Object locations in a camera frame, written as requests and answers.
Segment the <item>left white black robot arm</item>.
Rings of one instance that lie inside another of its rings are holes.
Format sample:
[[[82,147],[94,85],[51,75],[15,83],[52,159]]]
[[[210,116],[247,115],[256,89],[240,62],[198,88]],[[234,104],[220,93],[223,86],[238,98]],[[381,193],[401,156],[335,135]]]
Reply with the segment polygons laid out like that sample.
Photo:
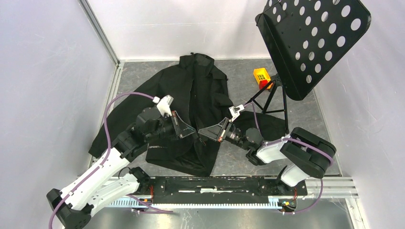
[[[58,218],[66,229],[82,229],[97,212],[117,199],[136,192],[147,193],[150,177],[140,167],[131,168],[112,183],[107,181],[141,155],[149,143],[183,139],[195,132],[176,111],[161,113],[155,106],[144,109],[78,179],[47,193],[53,210],[48,227],[51,229],[54,218]]]

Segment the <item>black zip jacket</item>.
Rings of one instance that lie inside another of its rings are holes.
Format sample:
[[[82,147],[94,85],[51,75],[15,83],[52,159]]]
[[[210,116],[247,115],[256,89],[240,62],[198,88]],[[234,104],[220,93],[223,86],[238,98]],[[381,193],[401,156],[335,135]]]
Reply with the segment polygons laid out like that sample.
[[[233,105],[227,76],[205,54],[180,57],[179,63],[160,70],[126,96],[107,117],[93,140],[89,154],[99,158],[107,149],[107,137],[115,139],[145,108],[153,106],[153,97],[173,97],[171,109],[177,111],[196,130],[219,123],[228,117]],[[159,140],[145,147],[146,161],[161,167],[198,177],[211,174],[220,144],[192,135],[177,141]]]

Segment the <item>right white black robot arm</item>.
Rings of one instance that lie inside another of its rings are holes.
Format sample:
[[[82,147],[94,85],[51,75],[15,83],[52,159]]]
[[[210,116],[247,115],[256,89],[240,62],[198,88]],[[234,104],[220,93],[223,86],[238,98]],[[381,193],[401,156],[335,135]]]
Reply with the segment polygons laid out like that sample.
[[[276,189],[287,195],[295,186],[307,179],[322,179],[327,169],[334,163],[336,147],[329,141],[296,127],[284,137],[266,141],[259,129],[252,127],[240,130],[229,118],[220,123],[200,129],[199,135],[216,142],[228,141],[247,151],[246,157],[255,166],[288,159],[291,165],[285,168],[276,181]]]

